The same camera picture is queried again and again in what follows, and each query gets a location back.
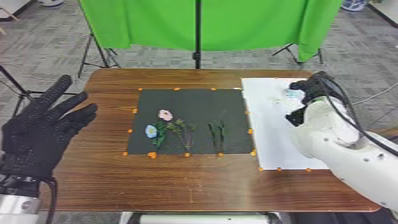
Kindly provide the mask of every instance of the orange marker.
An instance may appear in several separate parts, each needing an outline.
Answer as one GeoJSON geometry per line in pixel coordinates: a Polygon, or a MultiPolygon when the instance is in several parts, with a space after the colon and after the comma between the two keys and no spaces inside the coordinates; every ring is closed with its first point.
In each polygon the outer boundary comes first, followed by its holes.
{"type": "Polygon", "coordinates": [[[151,159],[156,159],[156,157],[158,157],[158,153],[156,153],[156,152],[149,152],[149,153],[147,153],[147,156],[149,156],[151,159]]]}

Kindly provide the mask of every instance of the black pole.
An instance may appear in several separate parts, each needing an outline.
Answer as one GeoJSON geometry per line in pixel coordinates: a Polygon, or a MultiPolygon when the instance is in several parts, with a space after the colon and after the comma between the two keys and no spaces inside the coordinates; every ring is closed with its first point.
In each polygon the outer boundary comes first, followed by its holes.
{"type": "Polygon", "coordinates": [[[28,91],[23,89],[23,87],[21,87],[19,83],[16,82],[14,77],[12,77],[12,75],[9,74],[9,72],[7,72],[7,70],[5,70],[5,68],[3,68],[1,65],[0,65],[0,71],[1,71],[1,73],[3,73],[3,75],[5,75],[5,78],[7,78],[9,81],[12,82],[12,85],[14,85],[16,88],[17,88],[17,90],[19,90],[19,92],[21,92],[21,95],[28,95],[28,91]]]}
{"type": "Polygon", "coordinates": [[[200,45],[202,45],[202,0],[195,0],[195,52],[193,52],[193,60],[195,60],[195,69],[200,69],[200,45]]]}

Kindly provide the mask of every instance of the black cable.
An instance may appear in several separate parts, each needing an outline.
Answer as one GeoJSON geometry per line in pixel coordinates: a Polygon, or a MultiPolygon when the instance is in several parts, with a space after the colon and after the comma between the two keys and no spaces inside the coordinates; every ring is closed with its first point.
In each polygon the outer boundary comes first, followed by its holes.
{"type": "Polygon", "coordinates": [[[14,91],[14,89],[10,88],[10,86],[7,85],[7,83],[0,80],[0,83],[3,84],[3,86],[9,88],[9,90],[14,92],[14,94],[19,96],[21,94],[14,91]]]}
{"type": "Polygon", "coordinates": [[[351,108],[351,103],[350,103],[350,99],[348,99],[348,96],[346,96],[346,93],[344,93],[344,90],[343,90],[343,88],[341,88],[341,86],[339,86],[339,84],[334,82],[334,80],[328,78],[328,77],[325,77],[325,76],[316,76],[316,78],[318,78],[318,81],[320,81],[320,84],[321,84],[321,88],[323,88],[323,91],[325,91],[325,96],[327,96],[327,101],[328,101],[328,103],[330,103],[330,106],[332,106],[332,109],[334,109],[334,111],[336,111],[336,113],[337,113],[337,115],[339,115],[339,117],[341,117],[341,119],[344,120],[344,122],[351,125],[351,127],[357,129],[357,131],[359,131],[359,133],[364,135],[364,137],[369,139],[369,141],[375,143],[375,145],[394,155],[394,156],[398,156],[398,152],[394,151],[394,149],[392,148],[389,148],[389,146],[369,136],[369,134],[366,133],[366,131],[364,131],[364,129],[362,129],[362,127],[360,127],[360,124],[357,123],[357,124],[353,124],[351,123],[351,121],[350,121],[350,119],[344,117],[344,115],[341,114],[341,112],[339,112],[339,109],[337,109],[337,107],[336,107],[336,105],[334,105],[334,103],[332,103],[332,100],[330,100],[330,95],[328,95],[328,91],[327,91],[327,82],[325,82],[325,80],[323,79],[327,79],[327,81],[336,85],[336,87],[337,87],[337,89],[339,89],[339,91],[341,91],[341,94],[343,94],[343,97],[344,97],[344,100],[346,100],[346,106],[348,106],[348,109],[350,109],[350,112],[351,112],[351,114],[353,114],[353,117],[355,117],[355,111],[353,111],[353,108],[351,108]]]}
{"type": "Polygon", "coordinates": [[[49,191],[51,191],[51,202],[49,202],[48,216],[46,216],[46,224],[51,224],[53,215],[55,215],[55,207],[57,207],[58,183],[53,177],[48,179],[42,179],[42,182],[46,183],[49,187],[49,191]]]}

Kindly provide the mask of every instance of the gray carpet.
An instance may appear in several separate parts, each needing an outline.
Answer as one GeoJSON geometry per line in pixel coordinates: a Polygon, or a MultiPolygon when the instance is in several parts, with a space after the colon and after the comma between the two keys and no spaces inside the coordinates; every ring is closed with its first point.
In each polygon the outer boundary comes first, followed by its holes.
{"type": "MultiPolygon", "coordinates": [[[[0,35],[0,64],[30,90],[44,90],[57,77],[74,77],[71,91],[81,91],[96,68],[87,67],[81,80],[76,71],[87,41],[87,24],[74,0],[57,9],[33,4],[23,12],[21,21],[3,22],[7,36],[0,35]]],[[[279,48],[236,52],[204,52],[202,68],[325,70],[346,88],[351,101],[362,100],[398,82],[398,29],[366,9],[360,13],[339,12],[323,42],[325,64],[318,58],[304,66],[293,63],[288,53],[272,57],[279,48]]],[[[133,46],[117,50],[117,61],[126,68],[192,68],[192,52],[133,46]]],[[[89,60],[99,62],[90,50],[89,60]]],[[[359,120],[367,127],[376,118],[398,105],[396,91],[357,106],[359,120]]],[[[0,85],[0,124],[12,113],[16,95],[0,85]]],[[[373,128],[398,125],[398,110],[392,111],[373,128]]],[[[60,213],[62,224],[117,223],[112,213],[60,213]]]]}

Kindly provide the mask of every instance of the green screen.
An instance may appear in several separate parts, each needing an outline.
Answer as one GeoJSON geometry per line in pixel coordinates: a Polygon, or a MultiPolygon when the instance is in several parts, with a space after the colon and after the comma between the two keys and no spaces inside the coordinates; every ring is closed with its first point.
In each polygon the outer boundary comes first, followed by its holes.
{"type": "MultiPolygon", "coordinates": [[[[80,0],[101,47],[131,44],[193,50],[195,0],[80,0]]],[[[341,0],[202,0],[202,50],[298,44],[316,54],[341,0]]]]}

